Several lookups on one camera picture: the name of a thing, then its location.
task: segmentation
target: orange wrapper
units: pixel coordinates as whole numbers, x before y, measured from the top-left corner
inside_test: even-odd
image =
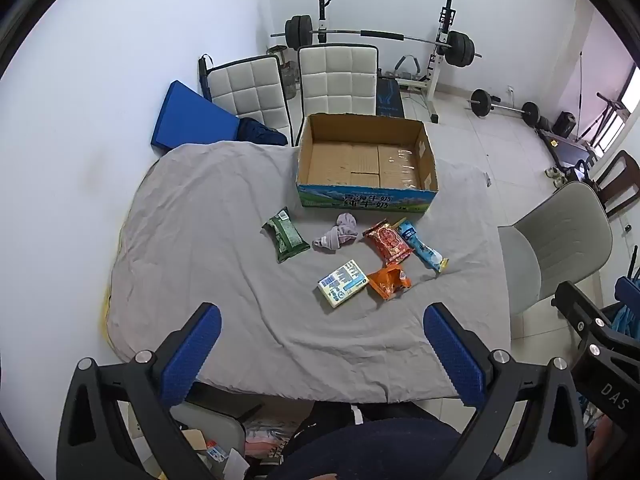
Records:
[[[394,292],[397,292],[401,288],[411,287],[411,280],[398,264],[390,264],[382,267],[378,272],[368,274],[367,278],[373,290],[385,300],[388,300]]]
[[[398,264],[414,252],[398,234],[398,231],[393,229],[386,220],[363,231],[362,235],[373,241],[382,256],[385,267],[390,264]]]

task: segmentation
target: barbell on floor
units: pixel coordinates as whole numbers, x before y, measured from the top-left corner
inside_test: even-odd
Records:
[[[441,41],[424,40],[423,38],[413,38],[395,32],[382,32],[380,30],[313,30],[311,16],[293,16],[287,20],[284,26],[284,33],[271,34],[272,38],[285,37],[287,46],[294,50],[301,46],[313,44],[314,34],[357,34],[363,38],[385,38],[386,40],[411,40],[429,43],[446,49],[444,57],[447,63],[453,66],[463,67],[470,65],[475,57],[482,57],[476,54],[474,42],[468,35],[452,30],[447,35],[447,43]]]
[[[540,120],[540,108],[538,108],[537,104],[527,101],[522,105],[522,110],[519,110],[518,108],[511,108],[509,106],[497,105],[492,101],[489,92],[482,90],[481,88],[475,90],[471,94],[471,99],[469,99],[468,102],[471,104],[471,110],[478,117],[485,117],[494,108],[501,108],[503,110],[520,113],[522,115],[522,120],[531,128],[535,128]]]

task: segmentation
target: rolled cloth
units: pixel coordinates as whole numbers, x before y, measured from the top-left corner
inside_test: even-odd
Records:
[[[356,219],[351,213],[342,213],[335,221],[336,225],[320,238],[314,240],[314,245],[335,251],[346,242],[358,237],[356,231]]]

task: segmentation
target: cardboard box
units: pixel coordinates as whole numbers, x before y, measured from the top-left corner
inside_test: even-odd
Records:
[[[314,114],[302,128],[296,186],[307,207],[425,212],[438,178],[422,122]]]

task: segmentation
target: clear packing tape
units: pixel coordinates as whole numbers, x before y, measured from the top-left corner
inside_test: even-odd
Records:
[[[414,153],[411,150],[398,148],[398,154],[389,155],[389,166],[398,168],[399,183],[405,189],[420,189],[416,180],[416,167],[414,165]]]

